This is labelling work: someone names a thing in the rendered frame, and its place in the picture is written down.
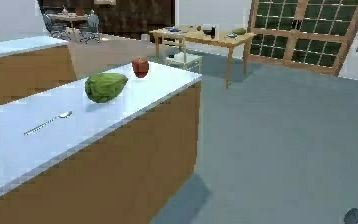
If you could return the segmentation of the brown kitchen island white top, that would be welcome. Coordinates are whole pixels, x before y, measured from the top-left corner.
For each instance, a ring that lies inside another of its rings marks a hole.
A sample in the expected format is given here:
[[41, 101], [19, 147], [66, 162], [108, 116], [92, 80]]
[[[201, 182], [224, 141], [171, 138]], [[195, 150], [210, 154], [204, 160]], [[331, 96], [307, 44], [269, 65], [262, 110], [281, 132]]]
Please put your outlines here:
[[148, 224], [193, 174], [200, 74], [118, 71], [128, 82], [106, 104], [78, 80], [0, 106], [0, 224]]

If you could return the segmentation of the pale chair white cushion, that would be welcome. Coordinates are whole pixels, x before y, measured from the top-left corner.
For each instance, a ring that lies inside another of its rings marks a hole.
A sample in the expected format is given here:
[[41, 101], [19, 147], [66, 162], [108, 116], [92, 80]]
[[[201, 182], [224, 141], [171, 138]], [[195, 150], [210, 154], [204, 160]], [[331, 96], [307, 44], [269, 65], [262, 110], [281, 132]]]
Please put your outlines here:
[[201, 72], [203, 57], [197, 54], [188, 53], [185, 39], [163, 38], [162, 44], [165, 48], [175, 47], [177, 49], [177, 52], [175, 53], [164, 55], [164, 62], [167, 65], [177, 66], [188, 71], [197, 67], [198, 72]]

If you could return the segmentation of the red apple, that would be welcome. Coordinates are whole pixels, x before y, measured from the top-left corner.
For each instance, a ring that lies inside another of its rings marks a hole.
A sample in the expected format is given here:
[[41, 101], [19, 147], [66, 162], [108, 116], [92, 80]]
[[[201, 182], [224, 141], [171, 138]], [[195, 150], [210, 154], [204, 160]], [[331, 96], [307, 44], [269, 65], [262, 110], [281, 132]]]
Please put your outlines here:
[[135, 58], [132, 60], [132, 67], [138, 78], [144, 78], [149, 71], [149, 62], [143, 58]]

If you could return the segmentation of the green lettuce head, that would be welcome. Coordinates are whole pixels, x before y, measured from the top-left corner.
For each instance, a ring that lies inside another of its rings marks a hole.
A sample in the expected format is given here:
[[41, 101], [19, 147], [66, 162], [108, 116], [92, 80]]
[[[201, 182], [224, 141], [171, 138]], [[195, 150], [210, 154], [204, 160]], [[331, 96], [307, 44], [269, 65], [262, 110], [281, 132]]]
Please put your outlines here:
[[95, 103], [107, 103], [124, 89], [128, 78], [119, 73], [99, 73], [85, 81], [85, 93]]

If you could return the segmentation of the light wooden table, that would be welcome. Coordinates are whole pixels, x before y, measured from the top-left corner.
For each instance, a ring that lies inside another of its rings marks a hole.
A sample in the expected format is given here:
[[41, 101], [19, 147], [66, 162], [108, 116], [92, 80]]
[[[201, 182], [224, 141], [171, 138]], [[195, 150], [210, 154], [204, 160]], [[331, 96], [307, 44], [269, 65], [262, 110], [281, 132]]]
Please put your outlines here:
[[223, 47], [228, 50], [227, 54], [227, 68], [225, 72], [225, 87], [229, 87], [231, 62], [234, 49], [243, 45], [243, 74], [247, 74], [247, 61], [250, 56], [250, 47], [255, 33], [248, 32], [236, 37], [229, 37], [228, 31], [216, 31], [215, 36], [206, 35], [203, 31], [198, 31], [195, 27], [190, 26], [176, 26], [179, 32], [169, 32], [165, 28], [155, 29], [150, 31], [155, 41], [155, 56], [159, 55], [159, 39], [179, 39], [181, 42], [187, 41], [209, 46]]

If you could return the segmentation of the grey patterned chair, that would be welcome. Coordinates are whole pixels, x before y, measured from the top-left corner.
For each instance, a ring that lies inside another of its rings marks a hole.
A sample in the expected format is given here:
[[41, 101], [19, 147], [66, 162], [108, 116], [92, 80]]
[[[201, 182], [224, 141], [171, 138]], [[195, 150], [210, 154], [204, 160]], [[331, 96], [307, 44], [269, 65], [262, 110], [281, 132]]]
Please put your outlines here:
[[87, 21], [79, 26], [79, 41], [88, 43], [90, 40], [100, 42], [99, 35], [99, 17], [96, 14], [90, 14]]
[[70, 38], [66, 24], [54, 22], [47, 14], [43, 15], [43, 21], [45, 23], [46, 30], [52, 37], [62, 40]]

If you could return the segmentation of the silver spoon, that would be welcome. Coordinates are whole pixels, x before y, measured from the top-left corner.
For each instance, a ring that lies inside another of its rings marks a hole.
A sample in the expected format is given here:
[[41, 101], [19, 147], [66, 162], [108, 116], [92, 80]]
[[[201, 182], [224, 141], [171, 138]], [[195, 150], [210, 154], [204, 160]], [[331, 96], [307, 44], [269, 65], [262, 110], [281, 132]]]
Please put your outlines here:
[[38, 126], [32, 128], [32, 129], [30, 129], [30, 130], [24, 132], [23, 135], [29, 135], [29, 134], [31, 134], [31, 133], [33, 133], [33, 132], [36, 132], [36, 131], [40, 130], [41, 128], [47, 126], [48, 124], [54, 122], [54, 121], [57, 120], [57, 119], [68, 118], [69, 116], [72, 115], [72, 113], [73, 113], [72, 111], [68, 111], [68, 112], [61, 113], [61, 114], [57, 115], [56, 117], [54, 117], [54, 118], [52, 118], [52, 119], [50, 119], [50, 120], [48, 120], [48, 121], [46, 121], [46, 122], [43, 122], [42, 124], [40, 124], [40, 125], [38, 125]]

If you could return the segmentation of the round dining table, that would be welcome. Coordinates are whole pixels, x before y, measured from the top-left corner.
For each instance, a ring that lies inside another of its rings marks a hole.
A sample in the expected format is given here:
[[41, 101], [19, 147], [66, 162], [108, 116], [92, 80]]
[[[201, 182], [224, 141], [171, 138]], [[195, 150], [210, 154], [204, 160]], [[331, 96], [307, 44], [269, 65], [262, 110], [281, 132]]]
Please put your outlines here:
[[86, 21], [88, 19], [87, 15], [76, 15], [74, 13], [67, 13], [67, 14], [49, 14], [49, 17], [53, 20], [61, 20], [67, 21], [71, 25], [73, 37], [76, 37], [75, 34], [75, 27], [74, 22], [76, 21]]

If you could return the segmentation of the brown counter white top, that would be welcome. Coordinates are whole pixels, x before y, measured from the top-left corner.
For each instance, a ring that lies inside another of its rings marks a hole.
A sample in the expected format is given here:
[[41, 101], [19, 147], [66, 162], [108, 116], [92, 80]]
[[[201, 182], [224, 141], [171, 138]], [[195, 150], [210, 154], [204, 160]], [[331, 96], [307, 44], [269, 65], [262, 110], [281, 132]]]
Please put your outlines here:
[[0, 105], [75, 80], [67, 41], [36, 36], [0, 42]]

